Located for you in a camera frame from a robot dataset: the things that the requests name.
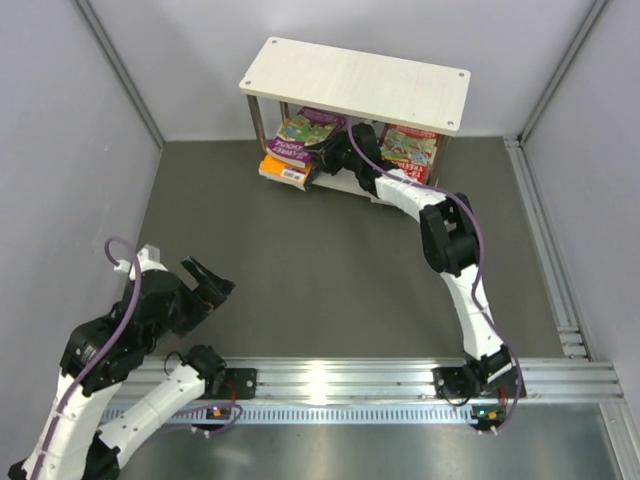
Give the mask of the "dark blue Nineteen Eighty-Four book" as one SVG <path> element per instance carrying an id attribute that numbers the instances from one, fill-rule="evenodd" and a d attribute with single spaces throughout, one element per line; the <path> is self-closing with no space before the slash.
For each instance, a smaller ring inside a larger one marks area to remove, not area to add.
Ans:
<path id="1" fill-rule="evenodd" d="M 314 164 L 309 164 L 305 169 L 305 177 L 303 181 L 303 190 L 307 191 L 313 185 L 314 181 L 322 173 L 322 170 Z"/>

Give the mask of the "purple treehouse book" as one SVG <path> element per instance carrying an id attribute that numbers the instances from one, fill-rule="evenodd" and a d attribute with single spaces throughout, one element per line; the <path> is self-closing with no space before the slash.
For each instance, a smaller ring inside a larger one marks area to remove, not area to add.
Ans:
<path id="1" fill-rule="evenodd" d="M 296 168 L 306 168 L 311 154 L 305 148 L 321 143 L 346 124 L 343 115 L 303 107 L 283 122 L 274 138 L 267 142 L 267 153 Z"/>

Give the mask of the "orange yellow book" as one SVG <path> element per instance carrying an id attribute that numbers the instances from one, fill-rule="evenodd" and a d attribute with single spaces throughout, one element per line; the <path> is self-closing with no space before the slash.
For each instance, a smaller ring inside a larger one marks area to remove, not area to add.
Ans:
<path id="1" fill-rule="evenodd" d="M 313 167 L 295 167 L 271 155 L 266 155 L 259 165 L 258 173 L 268 180 L 305 191 L 311 185 Z"/>

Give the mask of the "red treehouse book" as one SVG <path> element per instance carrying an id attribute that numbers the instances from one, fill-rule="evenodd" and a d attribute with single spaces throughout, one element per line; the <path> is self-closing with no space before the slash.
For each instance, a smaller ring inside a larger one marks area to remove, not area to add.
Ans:
<path id="1" fill-rule="evenodd" d="M 401 168 L 412 180 L 429 184 L 440 143 L 438 133 L 388 124 L 381 140 L 381 156 Z"/>

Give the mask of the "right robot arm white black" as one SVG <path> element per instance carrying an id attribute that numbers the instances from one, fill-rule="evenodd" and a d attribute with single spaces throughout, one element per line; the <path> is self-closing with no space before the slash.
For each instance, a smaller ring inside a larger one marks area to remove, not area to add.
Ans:
<path id="1" fill-rule="evenodd" d="M 423 254 L 452 297 L 466 356 L 461 379 L 441 394 L 486 397 L 512 388 L 519 398 L 520 363 L 491 316 L 482 285 L 484 239 L 467 198 L 412 180 L 382 157 L 373 127 L 365 123 L 349 125 L 304 150 L 323 172 L 353 172 L 362 190 L 419 223 Z"/>

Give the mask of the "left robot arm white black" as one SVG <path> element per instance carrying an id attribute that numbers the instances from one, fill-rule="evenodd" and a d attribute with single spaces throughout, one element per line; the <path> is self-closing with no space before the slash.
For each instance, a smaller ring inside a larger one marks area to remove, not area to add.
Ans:
<path id="1" fill-rule="evenodd" d="M 211 347 L 196 345 L 178 366 L 132 407 L 107 424 L 104 411 L 129 375 L 169 334 L 184 337 L 232 293 L 224 279 L 188 256 L 186 285 L 147 245 L 131 260 L 106 255 L 127 277 L 110 311 L 71 333 L 63 352 L 56 394 L 32 453 L 9 468 L 11 479 L 115 479 L 132 454 L 182 407 L 220 394 L 226 362 Z"/>

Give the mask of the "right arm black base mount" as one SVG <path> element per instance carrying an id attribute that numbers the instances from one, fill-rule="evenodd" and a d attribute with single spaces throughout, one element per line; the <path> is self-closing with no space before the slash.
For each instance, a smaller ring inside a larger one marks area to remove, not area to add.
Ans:
<path id="1" fill-rule="evenodd" d="M 499 399 L 502 394 L 512 400 L 524 398 L 527 394 L 514 368 L 484 385 L 467 378 L 462 367 L 438 367 L 432 374 L 436 397 L 454 404 L 463 400 Z"/>

